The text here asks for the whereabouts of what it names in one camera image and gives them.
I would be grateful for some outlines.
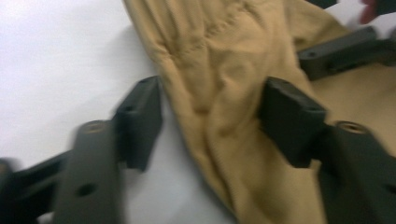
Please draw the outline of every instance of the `tan fabric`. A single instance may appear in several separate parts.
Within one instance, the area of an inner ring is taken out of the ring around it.
[[[262,83],[284,78],[396,151],[396,76],[373,65],[310,83],[295,51],[346,33],[304,0],[125,0],[207,182],[240,223],[323,223],[314,172],[260,131]]]

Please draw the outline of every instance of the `white surface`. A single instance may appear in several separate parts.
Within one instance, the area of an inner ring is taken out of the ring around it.
[[[360,10],[356,0],[330,9],[351,28]],[[394,19],[375,25],[385,32]],[[121,0],[1,1],[0,156],[26,168],[69,149],[77,126],[109,119],[138,80],[156,74]],[[129,223],[235,223],[197,171],[165,99],[163,117],[148,172],[125,172]]]

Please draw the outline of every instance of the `khaki cloth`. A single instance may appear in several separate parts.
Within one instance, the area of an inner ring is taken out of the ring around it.
[[[304,0],[125,0],[206,181],[240,223],[324,223],[313,170],[260,131],[262,85],[280,77],[329,120],[361,123],[396,152],[396,74],[380,65],[310,83],[295,52],[345,35]]]

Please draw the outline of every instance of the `screw hole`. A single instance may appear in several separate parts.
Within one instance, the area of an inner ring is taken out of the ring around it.
[[[105,128],[105,124],[103,122],[95,122],[86,126],[86,133],[99,133]]]
[[[366,131],[360,125],[354,123],[343,123],[340,125],[340,127],[350,133],[366,133]]]
[[[386,186],[385,186],[385,189],[386,189],[387,191],[389,191],[390,193],[392,193],[392,194],[396,194],[396,186],[386,185]]]
[[[85,184],[79,187],[76,191],[76,195],[79,198],[88,196],[96,191],[96,186],[94,184]]]

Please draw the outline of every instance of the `black plastic part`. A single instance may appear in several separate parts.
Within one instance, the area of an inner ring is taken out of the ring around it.
[[[79,128],[55,197],[54,224],[123,223],[115,140],[111,121]]]
[[[15,197],[14,211],[18,214],[13,223],[30,223],[51,211],[52,197],[61,174],[52,175],[26,189]]]
[[[163,124],[158,77],[139,81],[120,104],[113,120],[119,135],[120,154],[128,168],[145,171]]]
[[[289,82],[268,77],[262,93],[259,118],[294,167],[308,167],[309,146],[325,128],[326,110]]]
[[[396,160],[373,135],[352,122],[318,138],[318,179],[329,224],[396,222]]]
[[[376,0],[376,15],[384,15],[396,11],[395,0]]]
[[[310,2],[321,8],[328,8],[337,4],[337,0],[307,0],[307,2]]]
[[[298,52],[310,80],[335,75],[367,63],[396,64],[396,36],[377,40],[373,27]]]
[[[0,159],[0,220],[1,223],[12,223],[15,216],[13,196],[15,196],[15,176],[11,164]]]
[[[17,172],[15,175],[23,188],[27,188],[33,184],[45,180],[50,176],[59,174],[67,158],[69,157],[70,151],[63,152],[47,161],[43,161],[38,165],[35,165],[29,169]]]
[[[350,35],[342,36],[332,41],[316,45],[298,52],[301,68],[310,80],[316,80],[337,74],[358,66],[338,66],[334,61],[347,62],[346,54],[356,50],[375,46],[376,33],[372,27],[367,27]]]

